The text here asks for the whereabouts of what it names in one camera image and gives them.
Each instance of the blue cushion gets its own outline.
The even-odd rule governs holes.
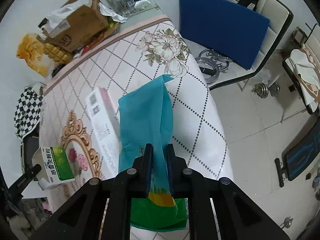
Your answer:
[[[250,69],[270,20],[227,0],[180,0],[183,38],[215,49]]]

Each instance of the black and white checkered towel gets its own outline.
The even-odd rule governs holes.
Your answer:
[[[16,135],[21,141],[40,121],[42,98],[31,87],[27,87],[21,94],[14,117]]]

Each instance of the white chair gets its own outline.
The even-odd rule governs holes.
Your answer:
[[[270,23],[266,36],[263,40],[255,62],[252,65],[252,68],[246,71],[242,76],[231,78],[222,82],[218,81],[210,87],[210,90],[246,80],[244,85],[245,87],[249,79],[255,76],[263,68],[263,66],[281,41],[283,35],[287,31],[293,19],[292,12],[279,0],[259,0],[256,12],[270,19]]]
[[[308,36],[307,40],[305,41],[305,46],[309,50],[310,55],[313,57],[314,62],[319,66],[320,65],[320,26],[319,24],[315,24],[312,28],[310,35]],[[292,80],[293,85],[295,86],[296,90],[301,97],[303,104],[305,105],[305,109],[302,111],[307,110],[309,114],[313,114],[318,109],[318,104],[313,101],[310,104],[306,105],[305,98],[303,96],[302,87],[294,74],[294,67],[289,60],[290,57],[286,57],[282,61],[282,67]]]

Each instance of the barcode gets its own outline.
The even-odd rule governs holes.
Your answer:
[[[93,93],[92,96],[90,96],[90,104],[94,105],[97,102],[96,94]]]
[[[93,115],[96,115],[97,113],[99,113],[99,111],[100,111],[99,105],[97,105],[94,108],[92,108],[92,111],[93,111]]]

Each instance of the white box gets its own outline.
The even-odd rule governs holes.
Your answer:
[[[85,101],[100,153],[107,164],[109,173],[115,177],[118,174],[121,143],[119,121],[109,94],[103,88],[97,87],[86,97]]]
[[[75,180],[64,148],[40,147],[32,157],[32,165],[36,164],[41,166],[36,177],[42,190]]]

